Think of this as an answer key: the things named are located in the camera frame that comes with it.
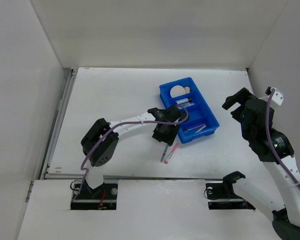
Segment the clear vial black cap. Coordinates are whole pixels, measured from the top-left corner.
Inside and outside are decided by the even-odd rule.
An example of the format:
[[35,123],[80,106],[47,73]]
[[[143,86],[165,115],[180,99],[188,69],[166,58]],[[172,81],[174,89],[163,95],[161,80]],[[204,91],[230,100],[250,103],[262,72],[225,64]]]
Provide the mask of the clear vial black cap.
[[182,104],[186,104],[186,103],[191,103],[192,99],[191,98],[183,98],[183,99],[179,99],[176,101],[177,105],[182,105]]

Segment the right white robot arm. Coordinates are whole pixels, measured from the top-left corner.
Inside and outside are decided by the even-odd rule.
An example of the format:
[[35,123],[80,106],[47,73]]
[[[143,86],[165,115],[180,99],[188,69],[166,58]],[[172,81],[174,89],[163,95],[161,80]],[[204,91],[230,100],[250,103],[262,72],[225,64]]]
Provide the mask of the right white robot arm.
[[228,110],[239,104],[231,116],[240,123],[243,139],[271,175],[281,200],[269,196],[239,171],[223,177],[221,190],[227,197],[238,196],[252,204],[267,217],[280,239],[300,240],[300,172],[295,151],[287,136],[272,127],[274,108],[283,101],[283,93],[274,87],[268,87],[260,98],[242,88],[222,105]]

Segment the beige makeup sponge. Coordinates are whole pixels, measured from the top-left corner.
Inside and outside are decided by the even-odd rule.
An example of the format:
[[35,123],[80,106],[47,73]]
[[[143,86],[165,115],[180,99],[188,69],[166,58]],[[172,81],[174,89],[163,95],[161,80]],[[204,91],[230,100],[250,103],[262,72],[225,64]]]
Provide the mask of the beige makeup sponge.
[[188,87],[188,86],[186,86],[186,87],[184,88],[184,90],[185,90],[185,93],[186,93],[186,94],[189,94],[189,93],[191,92],[191,89],[190,89],[190,87]]

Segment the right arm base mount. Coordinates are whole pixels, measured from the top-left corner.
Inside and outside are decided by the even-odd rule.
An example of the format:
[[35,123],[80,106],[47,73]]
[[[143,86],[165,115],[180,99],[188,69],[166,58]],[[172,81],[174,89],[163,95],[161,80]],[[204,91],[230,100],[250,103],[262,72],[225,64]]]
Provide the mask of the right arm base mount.
[[221,181],[205,183],[204,197],[209,210],[255,210],[256,208],[244,198],[228,193]]

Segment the black tip eyebrow brush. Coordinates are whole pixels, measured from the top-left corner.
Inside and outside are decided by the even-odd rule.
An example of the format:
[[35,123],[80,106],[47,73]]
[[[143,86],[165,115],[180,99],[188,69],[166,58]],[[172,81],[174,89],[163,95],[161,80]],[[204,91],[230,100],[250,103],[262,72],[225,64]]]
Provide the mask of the black tip eyebrow brush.
[[183,132],[188,132],[188,131],[192,131],[192,130],[195,130],[195,129],[201,129],[202,127],[205,128],[206,124],[200,124],[200,125],[188,128],[188,129],[184,129]]

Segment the cream round powder puff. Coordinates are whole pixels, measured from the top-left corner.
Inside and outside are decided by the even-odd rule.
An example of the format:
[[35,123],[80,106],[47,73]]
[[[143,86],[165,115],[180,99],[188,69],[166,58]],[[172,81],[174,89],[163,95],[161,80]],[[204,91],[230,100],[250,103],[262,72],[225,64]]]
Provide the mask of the cream round powder puff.
[[176,98],[176,97],[179,97],[179,96],[182,96],[182,95],[185,95],[185,94],[186,94],[186,90],[181,85],[175,85],[170,90],[171,98]]

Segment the grey handle makeup brush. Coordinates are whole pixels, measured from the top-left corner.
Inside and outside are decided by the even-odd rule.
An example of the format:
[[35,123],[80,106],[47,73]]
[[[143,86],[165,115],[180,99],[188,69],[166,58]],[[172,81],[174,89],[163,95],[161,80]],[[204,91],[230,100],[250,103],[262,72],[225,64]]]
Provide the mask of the grey handle makeup brush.
[[162,162],[164,161],[164,159],[165,159],[165,156],[166,156],[166,153],[167,153],[167,151],[168,151],[168,148],[169,148],[169,145],[167,144],[167,145],[165,146],[165,148],[164,148],[163,154],[162,154],[161,159],[160,159],[160,162],[161,162],[161,163],[162,163]]

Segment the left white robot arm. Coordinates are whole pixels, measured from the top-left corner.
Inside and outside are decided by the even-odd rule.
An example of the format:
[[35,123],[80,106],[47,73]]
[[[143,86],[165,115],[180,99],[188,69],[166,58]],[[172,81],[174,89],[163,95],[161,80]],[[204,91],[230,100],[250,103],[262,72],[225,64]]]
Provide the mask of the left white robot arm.
[[80,144],[85,155],[80,169],[85,172],[81,187],[90,198],[101,195],[104,183],[103,166],[111,160],[118,143],[150,131],[152,138],[169,147],[173,145],[180,125],[189,119],[185,107],[150,108],[126,120],[108,122],[98,119]]

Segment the clear plastic bottle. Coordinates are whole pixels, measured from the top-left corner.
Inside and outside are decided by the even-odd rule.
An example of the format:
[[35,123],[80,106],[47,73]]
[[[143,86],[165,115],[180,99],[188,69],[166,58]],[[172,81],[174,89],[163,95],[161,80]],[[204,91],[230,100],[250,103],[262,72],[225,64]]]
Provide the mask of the clear plastic bottle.
[[190,106],[193,106],[193,105],[194,105],[194,103],[192,103],[192,102],[187,102],[187,103],[184,103],[184,104],[179,105],[178,108],[179,108],[180,110],[182,110],[182,109],[186,109],[186,108],[188,108],[188,107],[190,107]]

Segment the pink lip pencil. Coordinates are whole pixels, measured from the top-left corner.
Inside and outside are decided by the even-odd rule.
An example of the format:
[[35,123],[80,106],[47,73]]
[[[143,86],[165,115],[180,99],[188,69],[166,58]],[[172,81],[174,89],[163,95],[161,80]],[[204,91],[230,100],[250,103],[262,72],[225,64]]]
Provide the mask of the pink lip pencil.
[[206,125],[201,126],[195,133],[199,133],[206,128]]

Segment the pink handle makeup brush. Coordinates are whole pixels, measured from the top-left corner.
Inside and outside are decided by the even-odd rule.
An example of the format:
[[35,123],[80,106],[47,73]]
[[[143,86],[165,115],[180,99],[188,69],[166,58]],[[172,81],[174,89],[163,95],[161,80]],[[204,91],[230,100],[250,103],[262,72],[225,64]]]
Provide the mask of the pink handle makeup brush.
[[165,158],[165,160],[163,161],[164,164],[168,164],[170,159],[172,158],[174,152],[176,151],[176,149],[178,148],[179,144],[177,143],[173,149],[171,150],[171,152],[169,153],[169,155]]

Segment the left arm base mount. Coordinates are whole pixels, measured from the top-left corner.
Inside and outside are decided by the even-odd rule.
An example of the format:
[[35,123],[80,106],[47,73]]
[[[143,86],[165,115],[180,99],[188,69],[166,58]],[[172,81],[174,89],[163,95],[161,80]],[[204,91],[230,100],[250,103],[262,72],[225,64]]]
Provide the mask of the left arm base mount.
[[90,188],[86,183],[80,190],[81,182],[74,180],[70,184],[72,190],[70,209],[71,210],[95,210],[109,211],[117,209],[118,181],[106,180],[96,189]]

